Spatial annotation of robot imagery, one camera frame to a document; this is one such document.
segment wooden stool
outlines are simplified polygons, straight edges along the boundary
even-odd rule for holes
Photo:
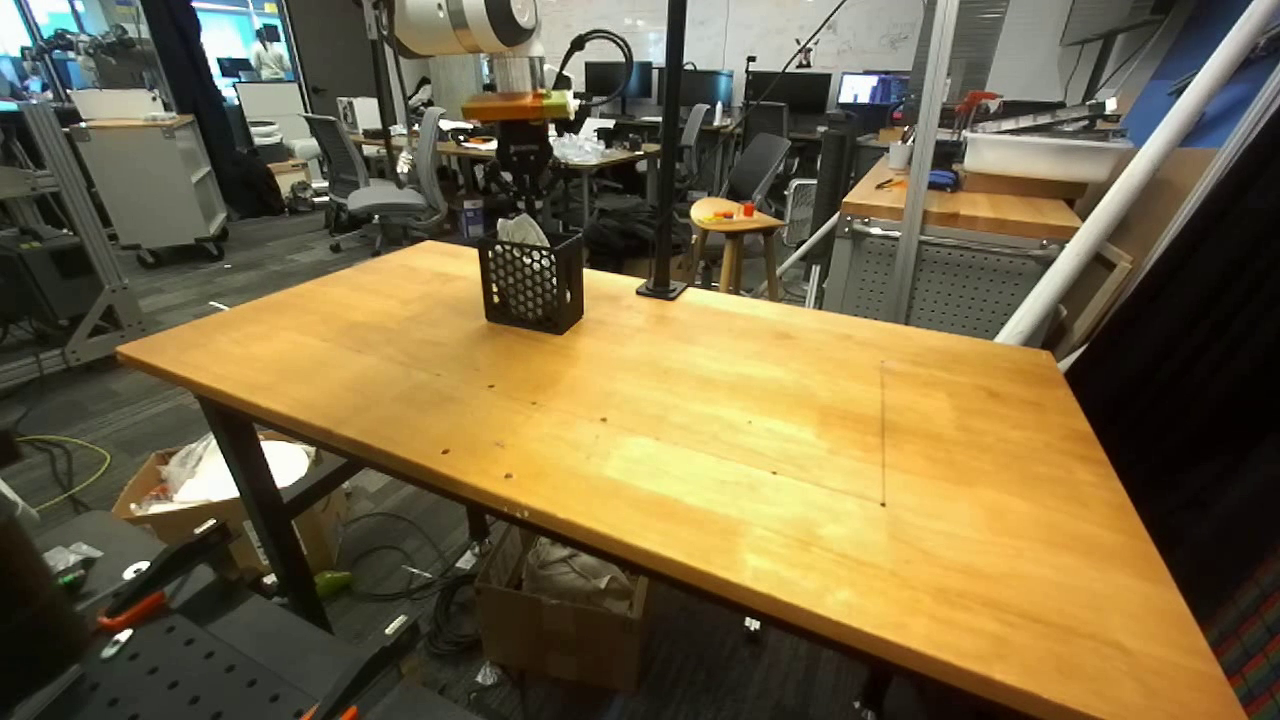
[[[697,285],[697,269],[703,258],[709,235],[724,235],[724,258],[720,258],[720,291],[745,291],[745,235],[759,231],[765,235],[765,274],[767,274],[767,300],[781,298],[776,288],[776,261],[774,261],[774,240],[786,230],[786,219],[767,216],[767,211],[751,211],[745,216],[745,204],[724,200],[724,196],[703,196],[689,208],[689,224],[694,224],[694,261],[689,261],[689,285]]]

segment table leg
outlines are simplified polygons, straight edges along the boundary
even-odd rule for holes
[[[765,231],[765,278],[767,278],[767,300],[781,300],[774,243],[776,243],[776,231]]]
[[[720,291],[745,291],[745,235],[724,235]]]
[[[584,182],[584,230],[590,230],[595,216],[591,171],[579,171],[579,182]]]
[[[703,243],[709,243],[709,231],[697,230],[694,243],[689,243],[689,288],[697,288],[697,279],[700,279]]]
[[[267,556],[294,614],[300,614],[317,630],[328,630],[323,605],[312,585],[312,564],[294,533],[294,508],[283,505],[283,497],[271,482],[271,467],[267,467],[267,455],[266,455],[266,444],[260,444],[253,422],[224,408],[224,405],[213,405],[213,400],[202,400],[202,408],[204,408],[204,422],[208,422],[208,428],[231,467],[246,516],[253,522],[256,540],[266,543],[266,556]]]

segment desk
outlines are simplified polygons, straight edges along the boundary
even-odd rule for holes
[[[477,278],[415,243],[121,350],[300,610],[253,422],[1032,716],[1242,716],[1052,358],[610,274],[546,336]]]
[[[889,171],[889,159],[854,183],[843,196],[854,219],[901,219],[910,208],[910,176]],[[1008,240],[1072,240],[1081,216],[1052,196],[1006,193],[928,193],[924,230],[992,231]]]
[[[558,155],[558,165],[565,171],[575,171],[584,182],[584,230],[595,219],[595,189],[591,189],[591,176],[601,167],[618,167],[618,165],[641,165],[641,159],[656,159],[660,155],[660,143],[641,143],[641,147],[604,147],[595,159],[568,159],[568,155]],[[646,200],[654,204],[656,200],[656,167],[646,171]]]
[[[1081,230],[1062,196],[1024,183],[928,193],[922,263],[904,278],[904,204],[910,176],[889,159],[843,196],[823,310],[901,320],[901,285],[914,279],[910,323],[996,336]]]

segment black wire basket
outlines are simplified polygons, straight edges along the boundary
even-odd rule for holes
[[[494,323],[568,334],[584,315],[584,235],[552,249],[481,240],[481,298]]]

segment metal frame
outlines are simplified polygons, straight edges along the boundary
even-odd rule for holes
[[[40,350],[31,358],[3,361],[0,387],[17,387],[48,372],[105,361],[115,354],[121,342],[143,334],[143,314],[134,288],[124,285],[110,230],[95,216],[95,204],[90,196],[90,183],[79,176],[79,165],[67,147],[67,137],[52,103],[25,103],[25,125],[44,155],[44,167],[3,167],[0,200],[17,204],[17,216],[27,216],[36,224],[36,208],[27,200],[61,196],[67,208],[73,231],[79,235],[90,263],[105,288],[61,350]]]

